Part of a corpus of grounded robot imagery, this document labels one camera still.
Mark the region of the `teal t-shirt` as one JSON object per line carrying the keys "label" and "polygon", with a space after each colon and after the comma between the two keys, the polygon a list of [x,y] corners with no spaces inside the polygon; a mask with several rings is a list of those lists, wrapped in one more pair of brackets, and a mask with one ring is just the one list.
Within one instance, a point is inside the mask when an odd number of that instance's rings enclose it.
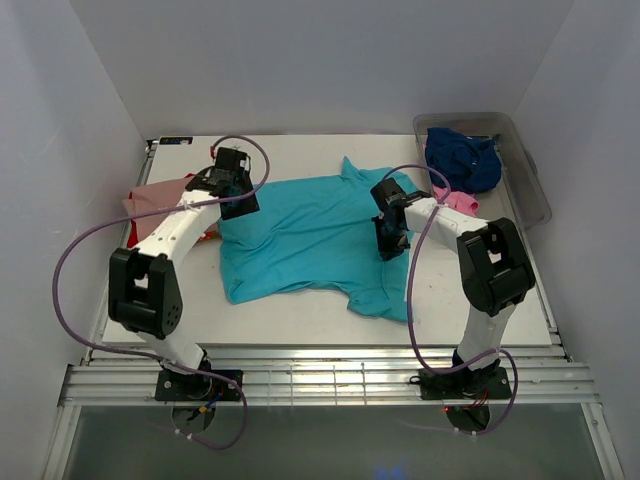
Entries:
{"label": "teal t-shirt", "polygon": [[372,221],[379,209],[370,191],[387,171],[345,159],[338,175],[264,185],[259,211],[219,223],[227,299],[335,290],[358,315],[406,321],[409,256],[382,260]]}

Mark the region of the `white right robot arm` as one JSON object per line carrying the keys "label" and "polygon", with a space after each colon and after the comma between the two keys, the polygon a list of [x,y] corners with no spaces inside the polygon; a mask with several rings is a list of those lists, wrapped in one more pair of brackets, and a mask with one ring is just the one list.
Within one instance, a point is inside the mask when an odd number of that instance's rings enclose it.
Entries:
{"label": "white right robot arm", "polygon": [[370,190],[379,209],[372,218],[378,253],[390,261],[410,248],[409,235],[426,237],[455,253],[469,302],[463,338],[452,365],[424,366],[419,384],[429,393],[471,394],[498,376],[500,347],[515,307],[535,286],[528,254],[513,221],[465,215],[422,191],[405,192],[390,176]]}

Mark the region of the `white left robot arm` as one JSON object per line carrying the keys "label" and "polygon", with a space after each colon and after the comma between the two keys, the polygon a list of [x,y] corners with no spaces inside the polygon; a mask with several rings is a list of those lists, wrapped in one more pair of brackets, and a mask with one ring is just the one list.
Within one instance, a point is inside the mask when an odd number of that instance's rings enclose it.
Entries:
{"label": "white left robot arm", "polygon": [[213,164],[189,179],[177,209],[109,260],[109,318],[143,339],[165,369],[185,376],[203,368],[206,354],[179,326],[184,307],[177,267],[219,220],[259,210],[250,156],[228,147],[212,153]]}

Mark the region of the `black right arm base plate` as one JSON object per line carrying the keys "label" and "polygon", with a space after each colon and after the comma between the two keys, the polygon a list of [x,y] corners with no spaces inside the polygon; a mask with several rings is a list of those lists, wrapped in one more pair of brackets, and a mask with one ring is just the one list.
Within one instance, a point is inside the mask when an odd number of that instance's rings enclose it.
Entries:
{"label": "black right arm base plate", "polygon": [[490,373],[477,370],[447,375],[433,375],[422,369],[410,377],[409,384],[419,387],[422,400],[507,400],[512,395],[502,367]]}

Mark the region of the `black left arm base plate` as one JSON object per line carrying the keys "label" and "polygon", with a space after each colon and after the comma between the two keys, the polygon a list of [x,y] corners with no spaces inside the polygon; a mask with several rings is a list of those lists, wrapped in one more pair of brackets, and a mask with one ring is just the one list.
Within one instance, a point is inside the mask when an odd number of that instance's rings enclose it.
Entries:
{"label": "black left arm base plate", "polygon": [[163,402],[202,401],[204,403],[215,398],[219,401],[239,401],[240,394],[230,385],[229,379],[234,380],[238,386],[242,386],[244,372],[215,370],[215,373],[226,377],[226,380],[194,374],[179,374],[163,369],[157,377],[154,399]]}

